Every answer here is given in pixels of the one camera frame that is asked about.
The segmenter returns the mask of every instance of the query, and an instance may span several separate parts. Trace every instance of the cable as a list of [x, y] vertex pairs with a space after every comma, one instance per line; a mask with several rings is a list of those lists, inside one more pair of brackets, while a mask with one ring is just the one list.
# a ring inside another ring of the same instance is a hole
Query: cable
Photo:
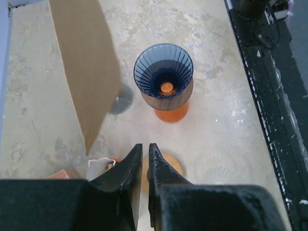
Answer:
[[278, 24], [277, 24], [277, 19], [276, 19], [276, 16], [275, 16], [275, 13], [273, 12], [271, 6], [270, 6], [270, 3], [268, 2], [266, 8], [268, 9], [269, 13], [271, 14], [272, 18], [273, 18], [273, 21], [274, 21], [274, 24], [275, 24], [275, 27], [276, 27], [276, 31], [277, 31], [277, 36], [276, 36], [276, 41], [265, 41], [262, 37], [261, 34], [257, 34], [255, 32], [255, 37], [256, 39], [267, 49], [273, 49], [278, 43], [279, 43], [279, 40], [280, 40], [280, 30], [279, 30], [279, 27], [278, 27]]
[[276, 0], [274, 4], [272, 4], [272, 7], [275, 5], [279, 5], [280, 0]]

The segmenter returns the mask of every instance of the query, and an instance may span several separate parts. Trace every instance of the marble countertop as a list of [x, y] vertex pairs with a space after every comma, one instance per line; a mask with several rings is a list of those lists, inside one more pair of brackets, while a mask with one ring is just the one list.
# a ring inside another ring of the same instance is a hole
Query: marble countertop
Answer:
[[[90, 151], [84, 144], [46, 1], [14, 11], [0, 177], [45, 178], [88, 159], [123, 158], [136, 143], [144, 157], [155, 142], [176, 157], [195, 184], [256, 184], [268, 189], [289, 229], [243, 64], [223, 0], [101, 0], [123, 82], [134, 99], [123, 114], [107, 115]], [[159, 120], [133, 79], [139, 54], [161, 42], [183, 47], [194, 64], [186, 117]], [[139, 230], [149, 228], [141, 193]]]

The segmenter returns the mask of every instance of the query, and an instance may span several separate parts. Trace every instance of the orange object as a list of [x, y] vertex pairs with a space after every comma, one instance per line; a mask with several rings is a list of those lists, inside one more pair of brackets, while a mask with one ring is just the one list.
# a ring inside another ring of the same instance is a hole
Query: orange object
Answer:
[[[183, 176], [183, 169], [179, 161], [166, 153], [162, 153], [163, 158], [180, 174]], [[149, 181], [148, 181], [148, 170], [149, 170], [149, 158], [146, 158], [142, 162], [142, 174], [141, 174], [141, 187], [146, 194], [149, 194]]]
[[111, 158], [111, 157], [108, 157], [109, 159], [112, 159], [112, 160], [114, 160], [114, 161], [116, 161], [116, 162], [121, 162], [121, 160], [122, 159], [119, 159], [119, 158]]
[[176, 93], [176, 89], [173, 88], [173, 84], [170, 82], [163, 83], [160, 87], [161, 95], [170, 96]]
[[48, 180], [65, 180], [65, 179], [79, 179], [79, 175], [75, 170], [61, 170], [50, 177], [47, 177]]
[[175, 109], [173, 111], [160, 111], [157, 109], [154, 109], [155, 114], [158, 118], [161, 120], [168, 122], [168, 123], [175, 123], [183, 119], [187, 112], [188, 112], [189, 104], [186, 102], [182, 107], [179, 107], [178, 109]]

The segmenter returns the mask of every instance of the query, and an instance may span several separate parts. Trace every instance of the blue glass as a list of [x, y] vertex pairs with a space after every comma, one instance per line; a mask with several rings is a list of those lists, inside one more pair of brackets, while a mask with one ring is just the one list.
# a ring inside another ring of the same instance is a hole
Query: blue glass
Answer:
[[[193, 78], [193, 62], [181, 47], [160, 43], [143, 51], [134, 67], [134, 78], [138, 88], [155, 98], [167, 98], [180, 94]], [[171, 82], [175, 93], [165, 96], [161, 85]]]

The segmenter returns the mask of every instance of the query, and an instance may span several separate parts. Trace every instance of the white paper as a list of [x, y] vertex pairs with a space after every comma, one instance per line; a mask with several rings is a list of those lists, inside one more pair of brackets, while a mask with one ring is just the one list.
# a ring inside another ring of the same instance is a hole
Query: white paper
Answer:
[[101, 174], [105, 173], [110, 168], [114, 167], [115, 164], [116, 164], [116, 161], [109, 159], [109, 158], [89, 160], [88, 161], [89, 167], [88, 167], [86, 179], [88, 181], [91, 181], [99, 177]]

